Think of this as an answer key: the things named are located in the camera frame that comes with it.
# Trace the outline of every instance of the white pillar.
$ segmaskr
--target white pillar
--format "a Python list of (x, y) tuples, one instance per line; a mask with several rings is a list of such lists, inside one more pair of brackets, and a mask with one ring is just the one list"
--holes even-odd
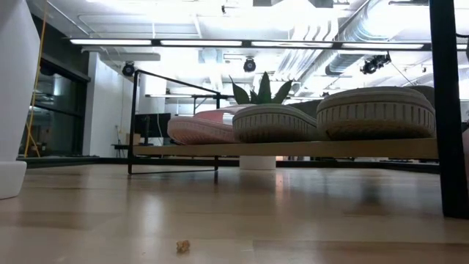
[(138, 114), (164, 113), (165, 98), (148, 98), (146, 95), (166, 94), (166, 80), (142, 74), (139, 88)]
[(16, 161), (31, 102), (39, 36), (24, 0), (0, 1), (0, 199), (19, 194), (26, 163)]

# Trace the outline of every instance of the white planter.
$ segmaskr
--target white planter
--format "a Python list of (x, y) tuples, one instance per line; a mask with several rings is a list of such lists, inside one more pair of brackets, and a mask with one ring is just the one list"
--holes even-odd
[(275, 170), (276, 157), (240, 156), (240, 169)]
[(17, 196), (26, 163), (16, 161), (28, 116), (39, 36), (24, 0), (0, 1), (0, 199)]

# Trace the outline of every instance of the low wooden platform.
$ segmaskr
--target low wooden platform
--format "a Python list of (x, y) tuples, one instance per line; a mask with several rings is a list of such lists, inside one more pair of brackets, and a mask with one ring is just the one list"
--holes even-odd
[(134, 155), (283, 155), (311, 157), (438, 158), (436, 139), (392, 139), (346, 142), (135, 146)]

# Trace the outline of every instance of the wooden floor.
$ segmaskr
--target wooden floor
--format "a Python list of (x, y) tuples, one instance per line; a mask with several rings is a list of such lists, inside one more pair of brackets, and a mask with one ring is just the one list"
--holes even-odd
[[(137, 170), (180, 167), (140, 166)], [(379, 169), (139, 175), (27, 172), (0, 201), (0, 263), (469, 263), (469, 221), (441, 216), (437, 175)], [(176, 253), (188, 239), (191, 251)]]

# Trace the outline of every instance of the crumb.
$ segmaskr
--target crumb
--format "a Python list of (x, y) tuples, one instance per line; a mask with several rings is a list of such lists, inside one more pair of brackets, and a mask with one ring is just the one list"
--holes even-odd
[(189, 243), (189, 241), (178, 241), (176, 245), (177, 245), (177, 253), (185, 253), (189, 251), (189, 247), (191, 246), (191, 243)]

